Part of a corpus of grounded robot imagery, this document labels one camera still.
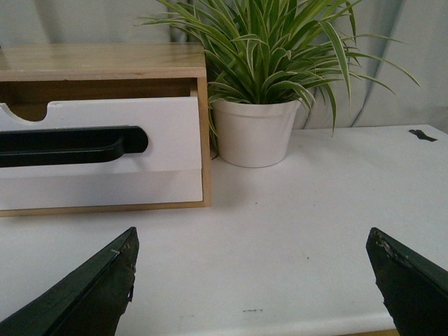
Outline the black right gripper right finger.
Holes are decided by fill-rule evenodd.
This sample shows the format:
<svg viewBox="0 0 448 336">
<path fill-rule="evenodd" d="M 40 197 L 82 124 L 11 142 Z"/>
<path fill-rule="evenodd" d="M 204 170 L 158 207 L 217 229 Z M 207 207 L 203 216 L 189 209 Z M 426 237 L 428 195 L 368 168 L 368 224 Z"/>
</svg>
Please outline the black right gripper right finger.
<svg viewBox="0 0 448 336">
<path fill-rule="evenodd" d="M 376 227 L 366 251 L 398 333 L 446 335 L 447 270 Z"/>
</svg>

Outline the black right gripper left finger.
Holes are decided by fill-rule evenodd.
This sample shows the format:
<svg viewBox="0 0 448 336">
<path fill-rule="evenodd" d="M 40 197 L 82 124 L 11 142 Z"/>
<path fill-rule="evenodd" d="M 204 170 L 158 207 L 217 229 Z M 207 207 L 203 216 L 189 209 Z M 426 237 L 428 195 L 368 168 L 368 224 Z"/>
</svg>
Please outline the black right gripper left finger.
<svg viewBox="0 0 448 336">
<path fill-rule="evenodd" d="M 132 301 L 139 239 L 130 227 L 1 322 L 2 335 L 114 335 Z"/>
</svg>

